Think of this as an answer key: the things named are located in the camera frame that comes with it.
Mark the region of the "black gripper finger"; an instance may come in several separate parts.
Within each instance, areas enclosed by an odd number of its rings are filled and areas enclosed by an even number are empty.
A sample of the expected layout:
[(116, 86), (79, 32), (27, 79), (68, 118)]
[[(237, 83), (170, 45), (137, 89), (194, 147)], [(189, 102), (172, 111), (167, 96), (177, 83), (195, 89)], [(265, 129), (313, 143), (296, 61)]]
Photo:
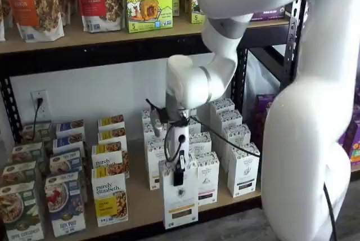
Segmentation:
[(184, 181), (184, 173), (186, 169), (186, 161), (184, 153), (180, 153), (178, 160), (174, 166), (173, 185), (181, 186)]

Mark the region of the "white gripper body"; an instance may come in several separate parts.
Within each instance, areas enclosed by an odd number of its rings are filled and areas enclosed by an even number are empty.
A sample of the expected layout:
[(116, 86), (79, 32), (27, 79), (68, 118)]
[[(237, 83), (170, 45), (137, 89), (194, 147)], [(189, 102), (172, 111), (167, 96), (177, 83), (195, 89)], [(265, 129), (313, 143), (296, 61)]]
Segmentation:
[(168, 123), (168, 157), (173, 159), (168, 162), (170, 168), (175, 168), (179, 161), (179, 156), (183, 155), (183, 165), (188, 168), (189, 165), (189, 127), (175, 126)]

